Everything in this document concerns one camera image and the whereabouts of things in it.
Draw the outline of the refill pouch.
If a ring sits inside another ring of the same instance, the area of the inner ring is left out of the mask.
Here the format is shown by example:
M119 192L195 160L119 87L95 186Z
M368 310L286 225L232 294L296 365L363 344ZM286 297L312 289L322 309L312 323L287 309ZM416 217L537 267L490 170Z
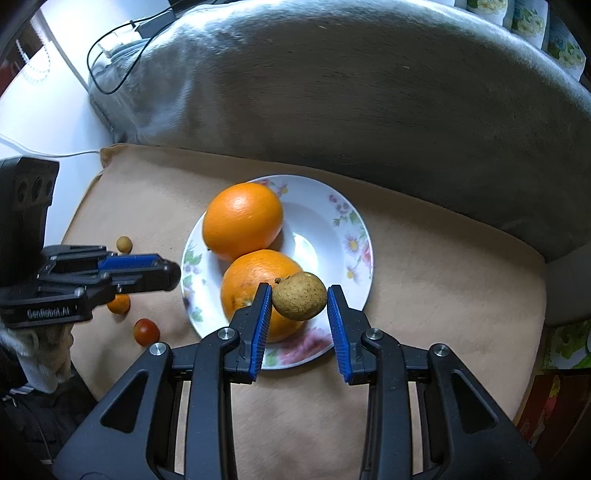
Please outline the refill pouch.
M514 10L509 0L455 0L454 5L498 26L504 26Z
M560 67L579 81L586 65L586 56L566 24L554 12L548 21L545 51Z
M509 0L504 26L534 47L547 40L549 4L545 0Z

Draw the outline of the smooth large orange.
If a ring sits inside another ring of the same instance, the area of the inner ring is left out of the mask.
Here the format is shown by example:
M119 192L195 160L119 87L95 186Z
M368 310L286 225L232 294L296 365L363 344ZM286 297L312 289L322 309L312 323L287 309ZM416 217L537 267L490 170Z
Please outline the smooth large orange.
M283 205L259 183L239 183L218 193L202 222L205 246L225 261L266 249L283 227Z

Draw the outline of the small tangerine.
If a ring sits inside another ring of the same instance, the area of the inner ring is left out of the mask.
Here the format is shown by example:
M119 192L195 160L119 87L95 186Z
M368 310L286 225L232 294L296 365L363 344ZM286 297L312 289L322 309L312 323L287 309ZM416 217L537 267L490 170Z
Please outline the small tangerine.
M126 294L118 294L106 304L106 307L112 314L126 315L131 307L130 297Z

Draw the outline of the red cherry tomato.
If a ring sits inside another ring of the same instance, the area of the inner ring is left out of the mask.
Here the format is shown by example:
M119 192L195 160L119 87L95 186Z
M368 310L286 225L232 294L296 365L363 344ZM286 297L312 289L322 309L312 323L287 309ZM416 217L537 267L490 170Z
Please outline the red cherry tomato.
M141 318L133 326L133 337L137 344L146 347L159 341L160 330L150 319Z

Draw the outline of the longan brown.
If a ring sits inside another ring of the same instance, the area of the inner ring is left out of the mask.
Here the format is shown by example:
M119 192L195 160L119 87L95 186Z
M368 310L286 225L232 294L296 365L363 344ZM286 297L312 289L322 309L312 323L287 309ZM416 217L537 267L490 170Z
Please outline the longan brown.
M327 298L325 284L310 272L297 272L273 282L273 307L288 320L311 320L324 310Z
M116 248L120 253L129 254L133 249L132 240L125 235L119 236L116 240Z

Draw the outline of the grey folded blanket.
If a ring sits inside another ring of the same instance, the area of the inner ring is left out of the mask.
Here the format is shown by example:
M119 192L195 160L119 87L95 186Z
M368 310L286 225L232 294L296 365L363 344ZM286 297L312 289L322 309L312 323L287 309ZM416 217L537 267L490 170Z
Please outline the grey folded blanket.
M115 141L324 169L555 260L590 241L590 95L507 30L430 1L195 7L111 49L89 90Z

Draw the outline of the white floral plate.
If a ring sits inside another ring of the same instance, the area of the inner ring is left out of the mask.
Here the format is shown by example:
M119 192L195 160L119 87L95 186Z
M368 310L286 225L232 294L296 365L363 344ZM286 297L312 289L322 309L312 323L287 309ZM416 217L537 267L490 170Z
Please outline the white floral plate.
M298 175L256 178L283 203L283 231L273 248L286 254L325 286L338 284L349 306L361 310L370 296L374 253L370 233L355 206L342 193ZM207 250L197 220L182 254L181 294L188 321L200 337L228 324L222 311L221 281L228 264ZM332 349L328 314L322 312L283 341L266 345L264 370L294 368Z

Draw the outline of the black power adapter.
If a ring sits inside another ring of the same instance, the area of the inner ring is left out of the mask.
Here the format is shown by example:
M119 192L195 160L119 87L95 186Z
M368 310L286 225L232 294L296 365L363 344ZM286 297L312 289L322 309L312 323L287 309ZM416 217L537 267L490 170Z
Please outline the black power adapter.
M137 32L142 39L149 39L168 28L174 21L174 12L172 10L167 10L149 20L137 23L134 27L134 31Z

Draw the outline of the green snack package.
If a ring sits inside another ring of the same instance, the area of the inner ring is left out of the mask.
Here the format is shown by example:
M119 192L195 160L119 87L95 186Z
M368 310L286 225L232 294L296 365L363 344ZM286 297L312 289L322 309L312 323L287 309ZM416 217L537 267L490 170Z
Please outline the green snack package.
M581 320L548 330L544 370L590 368L590 320Z

